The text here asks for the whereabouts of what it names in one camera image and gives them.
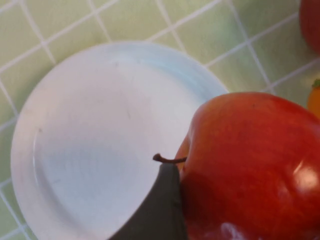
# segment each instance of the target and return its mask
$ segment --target green tiled countertop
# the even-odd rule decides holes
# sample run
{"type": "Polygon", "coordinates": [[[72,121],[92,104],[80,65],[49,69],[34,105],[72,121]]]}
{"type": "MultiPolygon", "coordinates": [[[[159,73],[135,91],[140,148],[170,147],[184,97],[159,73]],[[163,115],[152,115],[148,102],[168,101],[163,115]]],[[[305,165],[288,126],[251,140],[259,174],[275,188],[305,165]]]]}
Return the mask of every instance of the green tiled countertop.
{"type": "Polygon", "coordinates": [[[0,0],[0,240],[35,240],[15,199],[17,117],[56,64],[93,45],[145,40],[185,52],[231,92],[302,106],[320,77],[299,29],[299,0],[0,0]]]}

